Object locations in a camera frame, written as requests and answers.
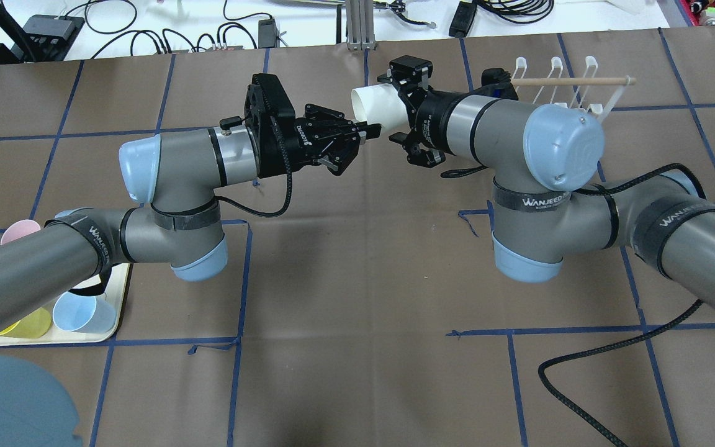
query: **pink cup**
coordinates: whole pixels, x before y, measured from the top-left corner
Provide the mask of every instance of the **pink cup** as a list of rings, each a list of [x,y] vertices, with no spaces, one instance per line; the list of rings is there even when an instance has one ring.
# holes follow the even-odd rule
[[[40,224],[34,220],[25,219],[17,221],[5,231],[5,234],[2,235],[2,241],[0,244],[4,245],[16,240],[17,238],[31,235],[37,231],[40,231]]]

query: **white tray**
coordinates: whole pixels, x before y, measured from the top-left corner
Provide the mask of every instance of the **white tray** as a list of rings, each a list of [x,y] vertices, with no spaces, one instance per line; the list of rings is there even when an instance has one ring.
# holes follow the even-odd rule
[[[125,300],[125,285],[128,283],[128,273],[131,272],[131,264],[119,264],[112,267],[112,276],[107,284],[107,289],[104,291],[104,299],[113,305],[116,312],[115,323],[110,331],[100,334],[85,334],[71,333],[57,328],[52,322],[52,327],[48,329],[46,334],[40,338],[16,338],[8,336],[0,336],[0,346],[19,346],[19,345],[56,345],[57,343],[96,343],[111,337],[117,331],[117,326],[120,325],[120,317],[123,311],[123,302]],[[87,281],[79,283],[77,287],[93,286],[98,283],[97,278],[91,278]],[[51,312],[54,309],[56,298],[47,303],[43,308]]]

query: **gray robotic arm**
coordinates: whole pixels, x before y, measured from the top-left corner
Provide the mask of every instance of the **gray robotic arm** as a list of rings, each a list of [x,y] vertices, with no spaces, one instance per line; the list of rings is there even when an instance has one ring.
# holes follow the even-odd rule
[[[325,165],[341,175],[379,130],[313,104],[296,118],[278,78],[255,74],[244,119],[122,145],[128,194],[144,206],[62,212],[42,231],[0,247],[0,330],[114,264],[170,263],[183,280],[211,278],[228,261],[220,201],[280,215],[289,206],[292,172]],[[288,190],[279,212],[255,212],[215,195],[217,187],[281,174]]]
[[[641,178],[584,187],[603,155],[592,116],[517,101],[508,73],[486,70],[482,87],[448,93],[429,85],[432,63],[403,56],[380,84],[352,93],[357,119],[395,127],[413,165],[445,154],[493,168],[497,268],[523,282],[558,274],[565,255],[631,246],[663,276],[715,308],[715,205],[696,178],[667,165]]]

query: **yellow cup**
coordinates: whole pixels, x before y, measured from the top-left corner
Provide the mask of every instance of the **yellow cup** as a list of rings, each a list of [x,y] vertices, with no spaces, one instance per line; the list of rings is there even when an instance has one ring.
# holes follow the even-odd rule
[[[0,336],[40,338],[52,327],[51,312],[39,308],[0,332]]]

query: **metal bracket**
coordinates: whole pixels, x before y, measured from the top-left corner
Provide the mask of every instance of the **metal bracket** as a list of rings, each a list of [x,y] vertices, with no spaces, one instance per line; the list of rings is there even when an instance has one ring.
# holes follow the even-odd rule
[[[346,47],[352,51],[377,48],[374,40],[374,2],[346,0]]]

